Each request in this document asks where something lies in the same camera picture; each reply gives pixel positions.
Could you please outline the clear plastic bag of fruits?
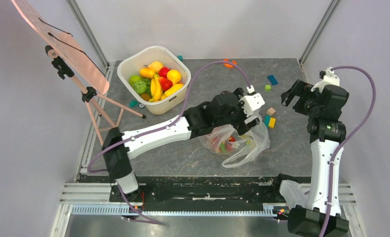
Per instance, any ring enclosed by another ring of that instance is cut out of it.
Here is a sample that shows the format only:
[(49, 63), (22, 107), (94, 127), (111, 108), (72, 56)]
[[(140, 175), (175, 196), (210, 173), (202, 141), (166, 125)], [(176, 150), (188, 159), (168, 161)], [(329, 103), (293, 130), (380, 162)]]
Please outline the clear plastic bag of fruits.
[(271, 146), (268, 129), (261, 116), (255, 113), (246, 121), (254, 119), (258, 119), (259, 124), (243, 135), (239, 135), (231, 125), (223, 125), (198, 139), (210, 152), (225, 157), (221, 163), (224, 168), (240, 167), (255, 160)]

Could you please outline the yellow fake pear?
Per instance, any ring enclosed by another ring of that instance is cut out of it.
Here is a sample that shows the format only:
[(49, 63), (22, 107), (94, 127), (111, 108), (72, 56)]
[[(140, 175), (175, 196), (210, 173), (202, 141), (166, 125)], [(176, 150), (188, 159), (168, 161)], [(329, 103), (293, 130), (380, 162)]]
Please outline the yellow fake pear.
[(167, 72), (166, 78), (172, 82), (173, 85), (180, 82), (182, 75), (178, 70), (170, 70)]

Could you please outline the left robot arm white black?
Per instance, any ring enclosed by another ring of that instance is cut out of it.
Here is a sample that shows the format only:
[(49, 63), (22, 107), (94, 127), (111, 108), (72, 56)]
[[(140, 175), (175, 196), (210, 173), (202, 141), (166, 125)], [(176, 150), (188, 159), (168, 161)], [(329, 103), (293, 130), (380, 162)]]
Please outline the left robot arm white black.
[(112, 128), (102, 146), (108, 177), (128, 201), (135, 201), (140, 197), (141, 188), (131, 159), (169, 143), (210, 134), (224, 125), (231, 125), (243, 135), (259, 124), (259, 119), (253, 115), (264, 104), (260, 93), (253, 90), (244, 93), (239, 87), (234, 92), (223, 91), (211, 101), (190, 107), (169, 121), (127, 132)]

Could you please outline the red fake pepper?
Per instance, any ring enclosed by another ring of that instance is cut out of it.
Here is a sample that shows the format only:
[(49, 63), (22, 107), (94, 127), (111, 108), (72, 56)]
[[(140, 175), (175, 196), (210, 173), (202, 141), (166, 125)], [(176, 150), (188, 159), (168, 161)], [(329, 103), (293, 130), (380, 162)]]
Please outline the red fake pepper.
[(158, 81), (163, 91), (167, 91), (173, 86), (173, 82), (165, 77), (159, 77)]

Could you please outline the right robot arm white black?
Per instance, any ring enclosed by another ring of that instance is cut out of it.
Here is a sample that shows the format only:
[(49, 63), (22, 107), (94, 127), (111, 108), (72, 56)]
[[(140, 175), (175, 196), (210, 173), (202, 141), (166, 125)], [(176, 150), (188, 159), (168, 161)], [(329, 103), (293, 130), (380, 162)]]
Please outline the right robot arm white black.
[(347, 130), (339, 121), (349, 93), (333, 84), (322, 89), (298, 80), (282, 93), (288, 106), (292, 99), (295, 112), (308, 116), (307, 131), (312, 150), (310, 190), (305, 194), (294, 180), (283, 180), (271, 187), (276, 201), (286, 200), (290, 209), (288, 231), (302, 237), (342, 237), (349, 232), (349, 221), (342, 217), (339, 204), (339, 168)]

